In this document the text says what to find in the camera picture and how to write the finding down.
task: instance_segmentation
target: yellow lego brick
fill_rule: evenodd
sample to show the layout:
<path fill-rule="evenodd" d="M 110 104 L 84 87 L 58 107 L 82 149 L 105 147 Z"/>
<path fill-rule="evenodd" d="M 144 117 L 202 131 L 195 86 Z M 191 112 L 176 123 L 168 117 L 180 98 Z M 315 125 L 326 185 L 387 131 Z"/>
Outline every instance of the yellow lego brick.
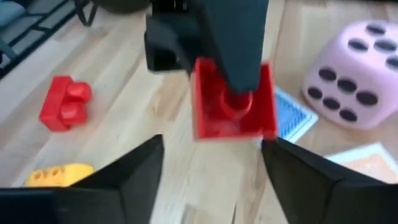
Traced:
<path fill-rule="evenodd" d="M 94 167 L 88 164 L 66 164 L 33 171 L 26 187 L 68 187 L 91 175 Z"/>

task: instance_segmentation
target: red duplo block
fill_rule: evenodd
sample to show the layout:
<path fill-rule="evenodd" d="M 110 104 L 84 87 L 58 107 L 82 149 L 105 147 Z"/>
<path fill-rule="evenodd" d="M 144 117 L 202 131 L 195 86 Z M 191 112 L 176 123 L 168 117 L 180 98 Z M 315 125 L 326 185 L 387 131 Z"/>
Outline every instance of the red duplo block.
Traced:
<path fill-rule="evenodd" d="M 259 88 L 243 95 L 228 90 L 212 59 L 198 58 L 192 80 L 192 120 L 196 139 L 277 138 L 274 84 L 268 63 Z"/>
<path fill-rule="evenodd" d="M 87 83 L 74 82 L 69 76 L 54 77 L 39 119 L 53 132 L 67 131 L 86 122 L 85 103 L 90 100 L 91 88 Z"/>

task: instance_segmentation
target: black dot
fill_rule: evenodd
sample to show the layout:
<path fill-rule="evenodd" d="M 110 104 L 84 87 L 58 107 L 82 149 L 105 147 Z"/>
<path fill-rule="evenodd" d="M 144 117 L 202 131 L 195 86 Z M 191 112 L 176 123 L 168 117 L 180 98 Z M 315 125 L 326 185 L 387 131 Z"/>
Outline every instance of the black dot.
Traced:
<path fill-rule="evenodd" d="M 340 111 L 340 117 L 349 122 L 355 122 L 358 119 L 354 111 L 350 109 L 342 109 Z"/>
<path fill-rule="evenodd" d="M 358 100 L 364 106 L 374 106 L 379 101 L 377 96 L 370 91 L 360 91 L 356 94 Z"/>
<path fill-rule="evenodd" d="M 355 50 L 358 52 L 366 52 L 366 51 L 368 51 L 369 45 L 367 43 L 365 43 L 364 40 L 351 39 L 348 41 L 348 47 L 351 50 Z"/>
<path fill-rule="evenodd" d="M 340 90 L 346 93 L 353 93 L 356 90 L 356 84 L 354 81 L 348 78 L 341 78 L 337 81 L 337 86 Z"/>
<path fill-rule="evenodd" d="M 335 71 L 329 67 L 319 69 L 318 74 L 324 81 L 335 81 L 337 77 Z"/>
<path fill-rule="evenodd" d="M 308 88 L 308 94 L 312 97 L 312 98 L 314 98 L 314 99 L 316 99 L 316 100 L 319 100 L 320 98 L 322 98 L 322 92 L 321 92 L 321 90 L 320 89 L 318 89 L 317 87 L 310 87 L 310 88 Z"/>
<path fill-rule="evenodd" d="M 386 60 L 386 67 L 398 71 L 398 56 L 390 56 Z"/>
<path fill-rule="evenodd" d="M 393 40 L 377 40 L 374 43 L 374 48 L 381 52 L 395 52 L 397 50 L 397 44 Z"/>
<path fill-rule="evenodd" d="M 366 31 L 372 35 L 384 35 L 386 33 L 386 29 L 383 26 L 377 24 L 367 25 Z"/>
<path fill-rule="evenodd" d="M 331 110 L 338 110 L 340 108 L 340 104 L 337 100 L 331 97 L 325 97 L 325 99 L 323 99 L 323 104 Z"/>

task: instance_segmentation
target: blue playing card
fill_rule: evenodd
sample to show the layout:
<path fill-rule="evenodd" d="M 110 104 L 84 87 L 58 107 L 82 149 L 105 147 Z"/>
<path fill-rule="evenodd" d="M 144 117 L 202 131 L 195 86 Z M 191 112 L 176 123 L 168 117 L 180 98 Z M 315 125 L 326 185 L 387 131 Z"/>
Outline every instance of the blue playing card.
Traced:
<path fill-rule="evenodd" d="M 317 122 L 318 116 L 278 87 L 275 97 L 279 137 L 295 142 Z"/>

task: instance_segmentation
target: hardwood floor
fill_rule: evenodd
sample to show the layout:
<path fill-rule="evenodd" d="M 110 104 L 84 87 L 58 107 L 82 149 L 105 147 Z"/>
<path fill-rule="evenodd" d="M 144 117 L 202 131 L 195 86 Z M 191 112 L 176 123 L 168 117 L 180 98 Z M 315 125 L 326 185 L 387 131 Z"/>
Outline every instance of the hardwood floor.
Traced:
<path fill-rule="evenodd" d="M 70 21 L 0 82 L 0 187 L 21 186 L 40 167 L 85 162 L 99 169 L 154 134 L 165 138 L 162 182 L 151 223 L 287 223 L 251 141 L 194 142 L 189 81 L 146 68 L 145 12 L 98 11 L 93 27 Z M 276 84 L 298 98 L 303 77 L 329 38 L 350 22 L 398 22 L 397 5 L 270 0 L 264 60 Z M 63 134 L 38 120 L 54 75 L 91 84 L 90 120 Z M 381 141 L 398 157 L 398 116 L 371 131 L 323 119 L 297 144 L 321 155 Z"/>

